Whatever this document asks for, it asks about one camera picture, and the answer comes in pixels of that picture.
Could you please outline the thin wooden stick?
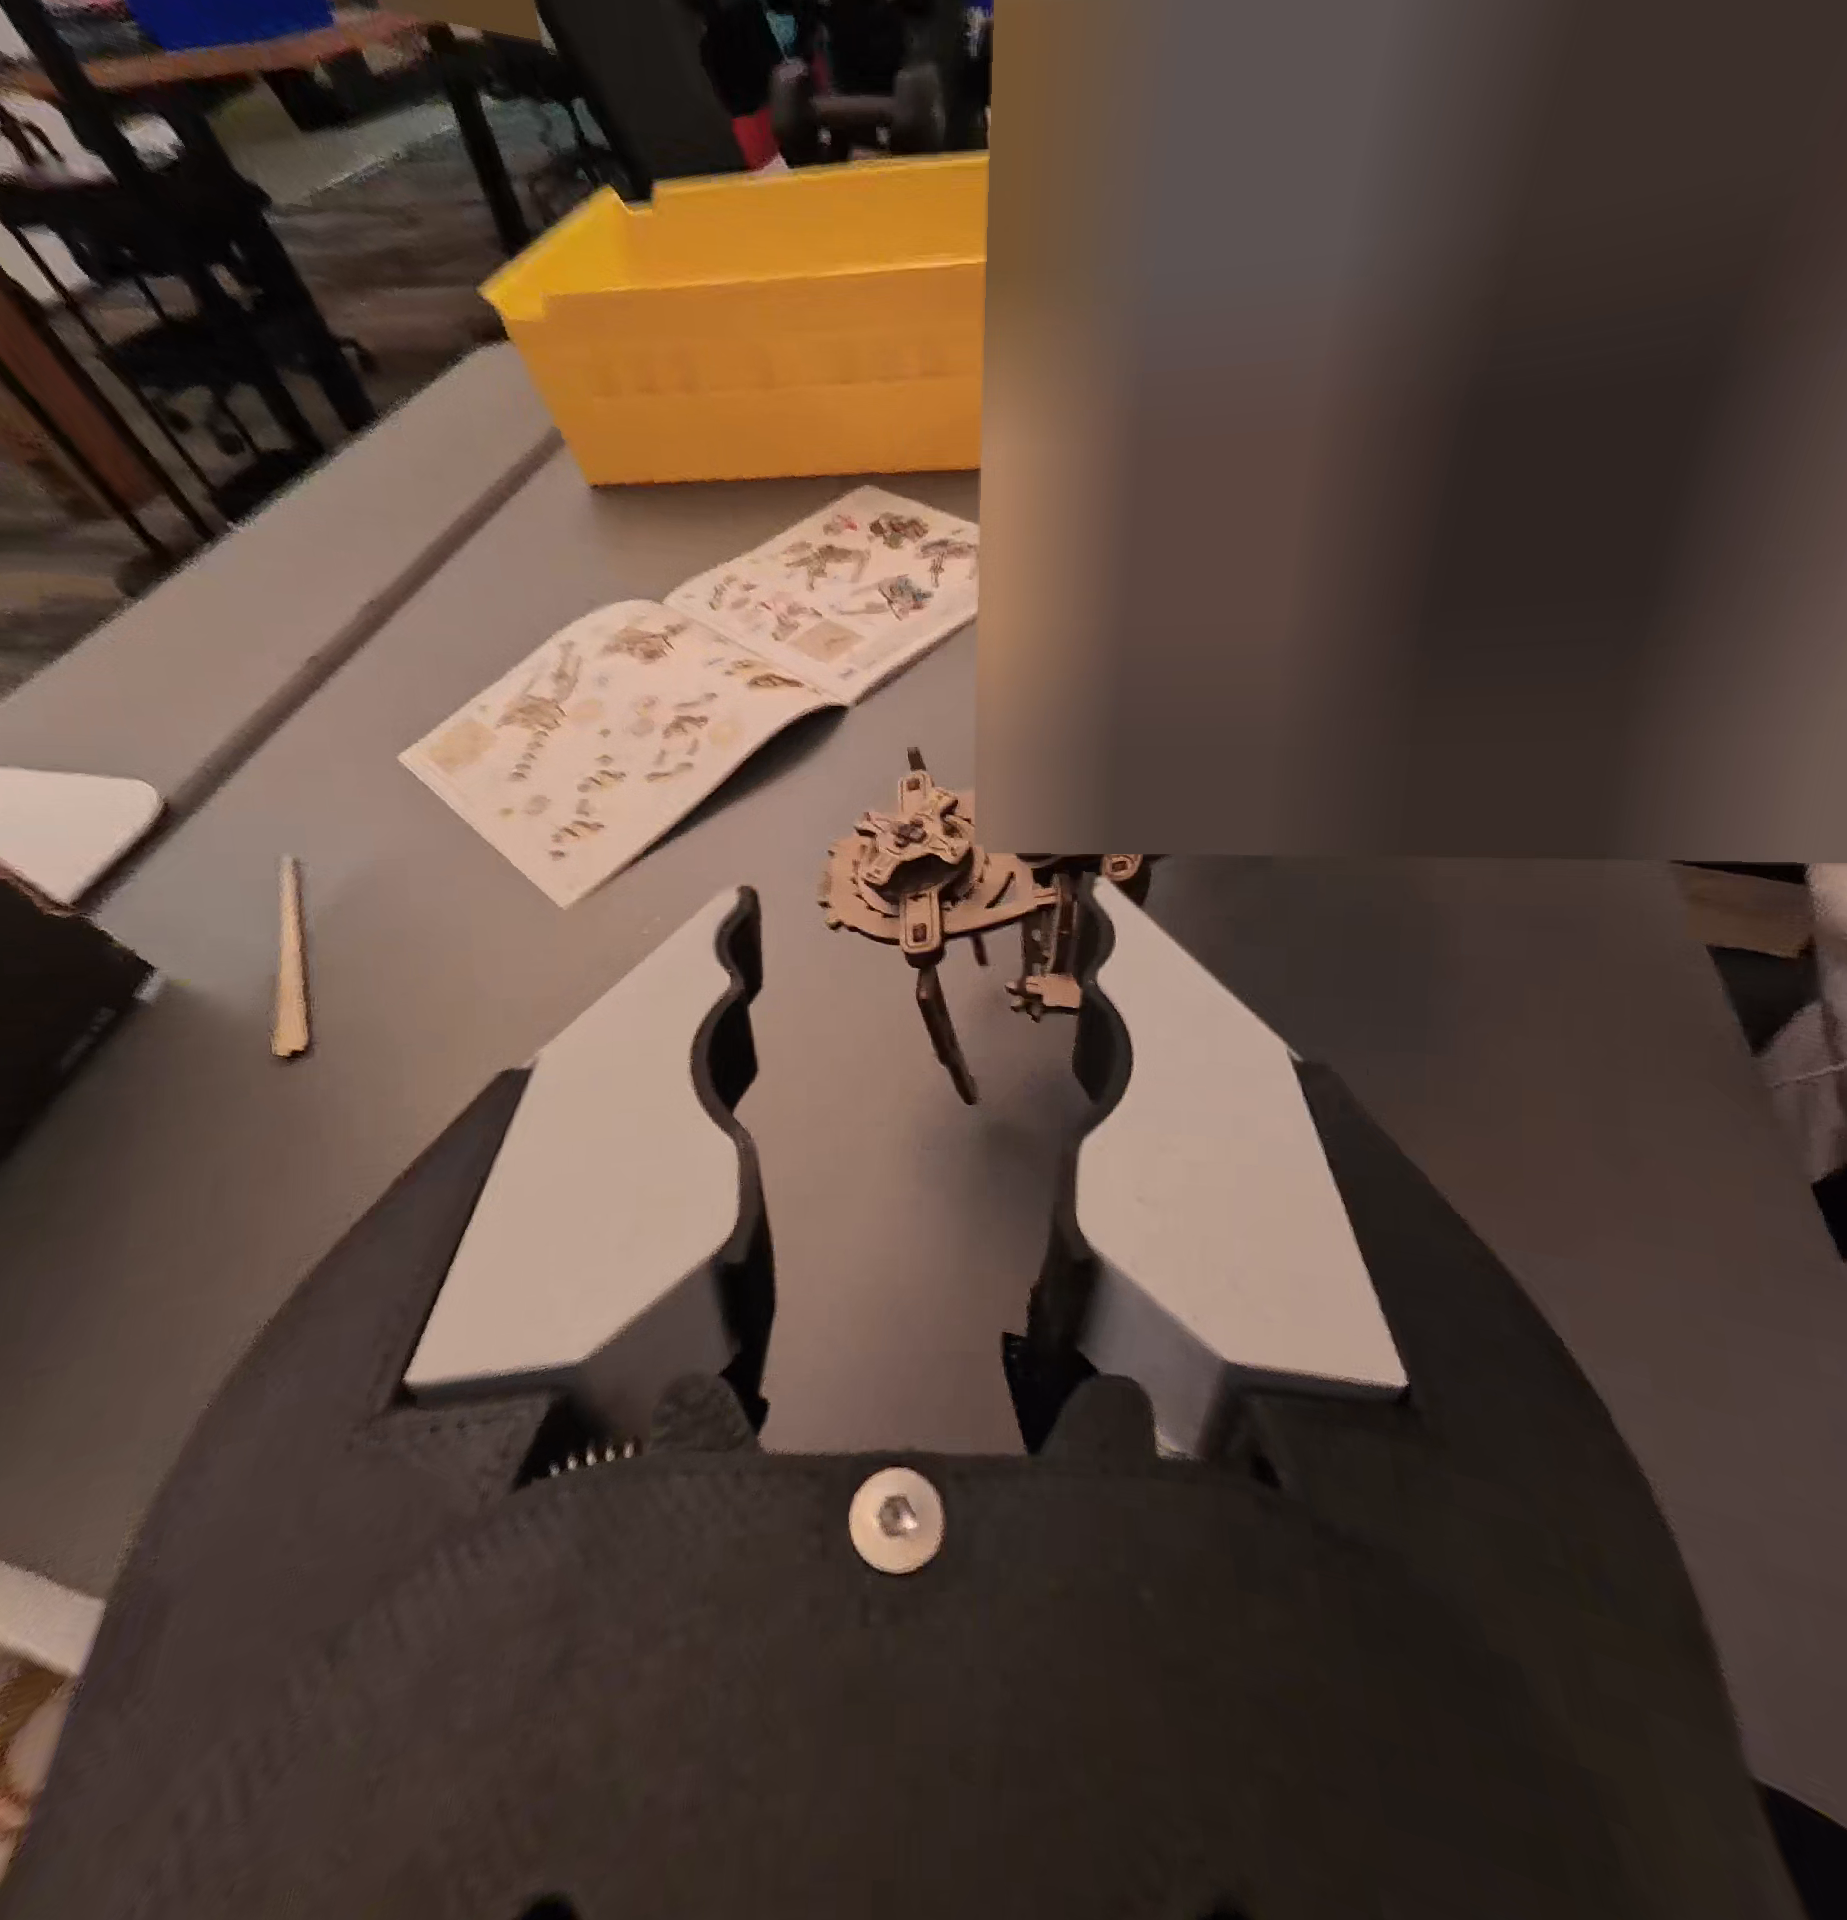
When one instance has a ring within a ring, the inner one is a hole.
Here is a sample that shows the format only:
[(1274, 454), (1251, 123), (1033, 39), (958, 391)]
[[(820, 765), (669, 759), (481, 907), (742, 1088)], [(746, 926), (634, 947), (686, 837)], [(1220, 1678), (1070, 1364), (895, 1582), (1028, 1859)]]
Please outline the thin wooden stick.
[(276, 1059), (297, 1059), (313, 1046), (313, 1003), (302, 862), (293, 856), (280, 857), (277, 907), (280, 923), (269, 1054)]

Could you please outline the white printed sheet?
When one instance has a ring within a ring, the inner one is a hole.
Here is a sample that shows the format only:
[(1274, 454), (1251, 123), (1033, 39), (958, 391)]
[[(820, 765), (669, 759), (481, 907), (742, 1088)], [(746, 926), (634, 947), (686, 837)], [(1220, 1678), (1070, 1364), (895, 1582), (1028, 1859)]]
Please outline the white printed sheet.
[(101, 1599), (0, 1560), (0, 1880), (42, 1797)]

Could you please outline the wooden mechanical model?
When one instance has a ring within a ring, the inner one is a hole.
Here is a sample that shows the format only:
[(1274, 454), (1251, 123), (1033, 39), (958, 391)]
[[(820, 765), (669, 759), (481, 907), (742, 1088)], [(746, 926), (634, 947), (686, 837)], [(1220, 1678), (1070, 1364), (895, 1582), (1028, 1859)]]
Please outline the wooden mechanical model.
[(892, 947), (907, 966), (929, 1041), (958, 1097), (978, 1101), (938, 967), (955, 945), (987, 966), (987, 938), (1014, 926), (1021, 967), (1009, 1006), (1030, 1021), (1080, 1009), (1080, 884), (1093, 875), (1144, 902), (1150, 856), (1003, 856), (975, 840), (975, 798), (953, 793), (909, 749), (896, 803), (868, 810), (824, 856), (824, 923)]

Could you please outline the yellow plastic bin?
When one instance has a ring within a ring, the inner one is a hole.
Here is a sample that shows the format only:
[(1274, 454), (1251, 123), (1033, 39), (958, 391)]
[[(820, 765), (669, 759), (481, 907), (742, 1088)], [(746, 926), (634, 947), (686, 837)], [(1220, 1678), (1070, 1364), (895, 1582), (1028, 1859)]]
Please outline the yellow plastic bin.
[(585, 481), (983, 461), (990, 157), (600, 189), (481, 286)]

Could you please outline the open instruction booklet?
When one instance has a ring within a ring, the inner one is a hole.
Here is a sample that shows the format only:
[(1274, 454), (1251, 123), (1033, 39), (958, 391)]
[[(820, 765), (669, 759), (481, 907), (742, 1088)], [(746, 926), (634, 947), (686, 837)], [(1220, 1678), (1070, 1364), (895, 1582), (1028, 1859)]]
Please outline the open instruction booklet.
[(854, 484), (667, 597), (574, 620), (398, 763), (553, 905), (803, 719), (857, 707), (978, 610), (980, 528)]

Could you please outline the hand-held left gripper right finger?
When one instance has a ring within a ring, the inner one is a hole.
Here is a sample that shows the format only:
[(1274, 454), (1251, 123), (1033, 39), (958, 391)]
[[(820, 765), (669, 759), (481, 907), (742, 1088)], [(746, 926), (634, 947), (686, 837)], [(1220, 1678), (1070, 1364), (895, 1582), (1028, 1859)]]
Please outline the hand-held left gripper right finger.
[(1218, 1456), (1260, 1393), (1403, 1404), (1300, 1058), (1115, 884), (1088, 882), (1079, 920), (1085, 1110), (1009, 1334), (1025, 1447), (1100, 1376), (1136, 1382), (1156, 1452), (1186, 1458)]

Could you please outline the dark dumbbell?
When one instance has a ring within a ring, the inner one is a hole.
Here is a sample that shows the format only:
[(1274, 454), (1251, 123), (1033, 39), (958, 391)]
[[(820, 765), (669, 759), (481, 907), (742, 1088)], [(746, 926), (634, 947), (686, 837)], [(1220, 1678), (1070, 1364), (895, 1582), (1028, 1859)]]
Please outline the dark dumbbell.
[(919, 157), (983, 151), (987, 111), (970, 104), (958, 74), (938, 61), (909, 61), (887, 94), (833, 91), (811, 61), (781, 61), (768, 77), (765, 115), (790, 168), (852, 155)]

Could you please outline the black metal chair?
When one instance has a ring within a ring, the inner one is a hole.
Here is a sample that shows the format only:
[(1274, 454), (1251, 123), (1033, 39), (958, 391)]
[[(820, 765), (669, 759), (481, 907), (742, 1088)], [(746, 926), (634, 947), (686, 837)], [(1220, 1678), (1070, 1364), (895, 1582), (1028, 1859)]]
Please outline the black metal chair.
[(172, 151), (147, 157), (63, 39), (48, 6), (0, 6), (83, 168), (0, 96), (0, 222), (45, 277), (100, 369), (172, 457), (170, 507), (197, 534), (227, 528), (318, 467), (330, 443), (303, 408), (321, 395), (345, 433), (378, 416), (374, 360), (336, 332), (280, 244), (267, 195), (240, 178), (189, 102)]

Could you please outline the white rounded board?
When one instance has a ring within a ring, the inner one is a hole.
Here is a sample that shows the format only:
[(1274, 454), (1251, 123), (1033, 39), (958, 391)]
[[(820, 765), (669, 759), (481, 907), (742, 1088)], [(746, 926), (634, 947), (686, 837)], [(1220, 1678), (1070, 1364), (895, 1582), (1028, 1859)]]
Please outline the white rounded board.
[(142, 778), (0, 765), (0, 862), (63, 907), (80, 907), (164, 812)]

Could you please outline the brown wooden table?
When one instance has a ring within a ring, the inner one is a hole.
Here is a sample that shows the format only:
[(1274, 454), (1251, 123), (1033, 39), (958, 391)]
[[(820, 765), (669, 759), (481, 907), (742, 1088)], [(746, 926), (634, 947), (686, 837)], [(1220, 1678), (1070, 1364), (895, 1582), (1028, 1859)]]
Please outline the brown wooden table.
[(481, 104), (481, 74), (487, 69), (484, 43), (494, 43), (496, 46), (520, 46), (532, 25), (532, 10), (525, 10), (523, 25), (515, 35), (504, 35), (499, 25), (448, 20), (440, 16), (336, 14), (330, 25), (318, 25), (303, 35), (264, 36), (183, 52), (100, 57), (90, 69), (71, 61), (67, 71), (73, 83), (124, 94), (167, 88), (176, 83), (264, 79), (285, 71), (307, 74), (338, 56), (362, 56), (372, 46), (420, 43), (436, 69), (437, 87), (450, 104), (460, 142), (474, 171), (499, 244), (505, 258), (515, 258), (530, 244), (532, 234), (504, 164), (496, 133)]

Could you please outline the black model kit box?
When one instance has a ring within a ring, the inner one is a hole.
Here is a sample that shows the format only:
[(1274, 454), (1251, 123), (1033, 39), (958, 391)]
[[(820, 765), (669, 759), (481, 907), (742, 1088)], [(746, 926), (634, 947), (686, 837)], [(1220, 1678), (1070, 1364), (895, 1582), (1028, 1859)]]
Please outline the black model kit box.
[(0, 1165), (160, 970), (0, 860)]

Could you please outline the black chair back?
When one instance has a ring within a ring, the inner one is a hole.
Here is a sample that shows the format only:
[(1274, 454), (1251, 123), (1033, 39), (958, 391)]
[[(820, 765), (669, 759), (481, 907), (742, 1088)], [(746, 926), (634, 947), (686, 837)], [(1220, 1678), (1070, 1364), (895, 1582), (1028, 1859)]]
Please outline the black chair back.
[(625, 201), (650, 201), (664, 180), (747, 171), (704, 65), (697, 6), (536, 2), (536, 10), (616, 157)]

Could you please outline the blue plastic bin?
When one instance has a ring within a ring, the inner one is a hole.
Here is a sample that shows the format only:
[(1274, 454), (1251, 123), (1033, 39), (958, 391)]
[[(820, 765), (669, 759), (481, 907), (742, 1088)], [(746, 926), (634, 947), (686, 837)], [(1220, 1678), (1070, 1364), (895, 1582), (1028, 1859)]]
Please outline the blue plastic bin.
[(164, 52), (260, 44), (334, 25), (334, 2), (125, 2), (138, 32)]

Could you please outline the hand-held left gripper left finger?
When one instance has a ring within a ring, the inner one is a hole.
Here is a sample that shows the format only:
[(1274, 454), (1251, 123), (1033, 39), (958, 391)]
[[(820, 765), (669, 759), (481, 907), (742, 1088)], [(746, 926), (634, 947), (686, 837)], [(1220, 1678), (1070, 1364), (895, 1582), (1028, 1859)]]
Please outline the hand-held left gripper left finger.
[(652, 1427), (704, 1374), (764, 1425), (774, 1249), (736, 1117), (760, 976), (760, 899), (721, 888), (526, 1063), (404, 1367), (414, 1404), (547, 1389), (587, 1427)]

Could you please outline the white cloth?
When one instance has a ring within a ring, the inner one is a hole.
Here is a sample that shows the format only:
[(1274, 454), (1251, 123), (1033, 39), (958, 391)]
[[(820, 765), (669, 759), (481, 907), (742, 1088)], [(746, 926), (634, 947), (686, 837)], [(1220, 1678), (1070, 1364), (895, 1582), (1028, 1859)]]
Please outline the white cloth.
[(1777, 1030), (1757, 1065), (1847, 1262), (1847, 862), (1809, 866), (1804, 888), (1815, 997)]

